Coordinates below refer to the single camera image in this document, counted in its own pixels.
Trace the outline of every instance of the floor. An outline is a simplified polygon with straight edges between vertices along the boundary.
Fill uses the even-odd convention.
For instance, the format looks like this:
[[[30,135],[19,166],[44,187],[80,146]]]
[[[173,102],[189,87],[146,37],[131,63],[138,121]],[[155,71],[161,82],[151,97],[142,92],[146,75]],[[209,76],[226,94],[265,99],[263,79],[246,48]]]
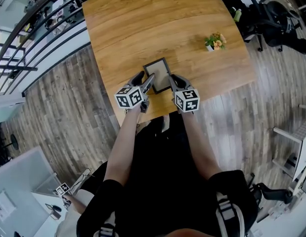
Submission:
[[[306,38],[306,28],[299,35]],[[306,119],[298,108],[306,104],[306,56],[287,47],[280,53],[265,43],[258,52],[255,39],[246,46],[257,80],[204,101],[196,116],[223,170],[242,169],[248,178],[253,172],[256,183],[285,188],[290,178],[271,160],[296,147],[272,128],[292,132]],[[40,145],[60,180],[69,183],[107,159],[119,125],[90,46],[39,79],[26,96],[19,113],[2,124],[5,134],[19,140],[14,156]]]

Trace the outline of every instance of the small potted plant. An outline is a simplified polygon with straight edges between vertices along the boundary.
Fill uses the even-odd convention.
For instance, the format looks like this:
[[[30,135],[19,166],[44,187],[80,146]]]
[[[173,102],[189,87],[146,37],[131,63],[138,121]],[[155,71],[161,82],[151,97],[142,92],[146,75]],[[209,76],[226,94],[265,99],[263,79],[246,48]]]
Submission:
[[[214,50],[225,49],[224,44],[226,44],[226,39],[219,32],[211,34],[209,38],[208,37],[205,38],[206,48],[210,52]]]

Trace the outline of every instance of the person's right arm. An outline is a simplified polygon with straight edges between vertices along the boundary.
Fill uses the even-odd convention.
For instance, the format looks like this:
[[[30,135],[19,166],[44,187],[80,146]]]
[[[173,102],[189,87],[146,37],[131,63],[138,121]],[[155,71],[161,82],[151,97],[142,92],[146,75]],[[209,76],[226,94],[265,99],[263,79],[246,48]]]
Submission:
[[[222,172],[208,138],[204,135],[192,112],[182,113],[182,119],[188,136],[192,158],[202,177],[209,180],[213,175]]]

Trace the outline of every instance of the green bottle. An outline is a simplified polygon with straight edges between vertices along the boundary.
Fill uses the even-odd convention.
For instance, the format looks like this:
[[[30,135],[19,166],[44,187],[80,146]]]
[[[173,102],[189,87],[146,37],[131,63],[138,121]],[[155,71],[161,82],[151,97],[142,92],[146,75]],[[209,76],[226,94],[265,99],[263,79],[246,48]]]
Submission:
[[[236,12],[235,12],[235,16],[234,16],[234,21],[235,22],[239,22],[240,21],[240,18],[242,16],[242,10],[241,9],[238,9]]]

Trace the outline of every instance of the white flower pot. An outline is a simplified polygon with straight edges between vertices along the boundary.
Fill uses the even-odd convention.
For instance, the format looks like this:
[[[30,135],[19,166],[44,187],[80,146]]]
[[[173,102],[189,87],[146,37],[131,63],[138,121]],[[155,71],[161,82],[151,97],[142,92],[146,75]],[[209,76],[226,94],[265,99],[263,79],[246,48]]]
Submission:
[[[206,45],[206,48],[207,48],[207,50],[208,50],[209,52],[214,51],[213,47],[212,47],[212,46],[210,46],[210,45]]]

